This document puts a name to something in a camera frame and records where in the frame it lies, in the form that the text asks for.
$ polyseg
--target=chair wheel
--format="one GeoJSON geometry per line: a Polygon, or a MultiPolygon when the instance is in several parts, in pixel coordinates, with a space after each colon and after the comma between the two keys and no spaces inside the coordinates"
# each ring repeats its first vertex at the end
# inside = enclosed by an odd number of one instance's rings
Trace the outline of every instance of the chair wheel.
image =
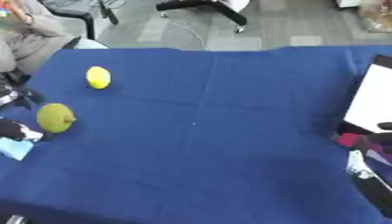
{"type": "Polygon", "coordinates": [[[240,34],[240,33],[242,33],[242,32],[244,32],[245,31],[245,26],[240,26],[240,25],[238,25],[237,27],[235,27],[235,33],[238,33],[238,34],[240,34]]]}
{"type": "Polygon", "coordinates": [[[167,13],[166,12],[162,11],[160,14],[161,14],[161,18],[167,18],[167,13]]]}

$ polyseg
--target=person's hand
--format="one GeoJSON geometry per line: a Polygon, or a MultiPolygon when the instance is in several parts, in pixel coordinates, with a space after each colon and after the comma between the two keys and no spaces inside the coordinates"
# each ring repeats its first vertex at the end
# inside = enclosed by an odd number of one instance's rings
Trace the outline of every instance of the person's hand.
{"type": "Polygon", "coordinates": [[[15,0],[0,0],[0,6],[9,9],[24,24],[30,25],[32,23],[32,16],[26,14],[15,0]]]}

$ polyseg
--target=white object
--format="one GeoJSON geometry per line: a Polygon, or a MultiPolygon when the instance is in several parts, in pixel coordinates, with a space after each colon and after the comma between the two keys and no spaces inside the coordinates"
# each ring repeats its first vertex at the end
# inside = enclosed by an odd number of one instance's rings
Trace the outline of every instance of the white object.
{"type": "Polygon", "coordinates": [[[351,175],[357,176],[360,179],[371,179],[376,178],[382,183],[390,192],[392,188],[382,179],[377,173],[375,173],[370,167],[365,163],[365,159],[362,152],[359,150],[350,151],[348,155],[346,172],[351,175]]]}
{"type": "Polygon", "coordinates": [[[336,0],[340,8],[360,6],[362,0],[336,0]]]}
{"type": "Polygon", "coordinates": [[[372,64],[346,113],[345,121],[374,133],[378,123],[392,122],[392,69],[372,64]]]}

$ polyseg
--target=chair base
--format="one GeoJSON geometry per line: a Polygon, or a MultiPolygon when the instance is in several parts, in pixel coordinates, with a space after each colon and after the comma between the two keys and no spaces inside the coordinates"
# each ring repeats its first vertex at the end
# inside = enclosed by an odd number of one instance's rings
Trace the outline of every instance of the chair base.
{"type": "MultiPolygon", "coordinates": [[[[156,8],[157,11],[170,11],[193,8],[202,5],[214,8],[220,14],[223,14],[225,17],[238,24],[235,28],[235,32],[241,33],[244,31],[244,26],[248,23],[247,18],[217,0],[170,0],[168,2],[158,3],[156,8]]],[[[165,18],[166,14],[161,13],[161,16],[165,18]]]]}

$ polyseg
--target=cable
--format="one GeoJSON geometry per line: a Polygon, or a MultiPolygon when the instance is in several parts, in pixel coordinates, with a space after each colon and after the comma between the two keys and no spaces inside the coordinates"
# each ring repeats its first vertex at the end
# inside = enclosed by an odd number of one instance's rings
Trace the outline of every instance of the cable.
{"type": "Polygon", "coordinates": [[[189,31],[191,34],[193,34],[193,36],[195,36],[197,39],[199,39],[202,49],[204,49],[206,47],[206,41],[196,31],[194,31],[191,28],[188,28],[186,26],[183,26],[181,24],[174,23],[173,21],[170,21],[169,24],[177,26],[179,28],[183,28],[186,31],[189,31]]]}

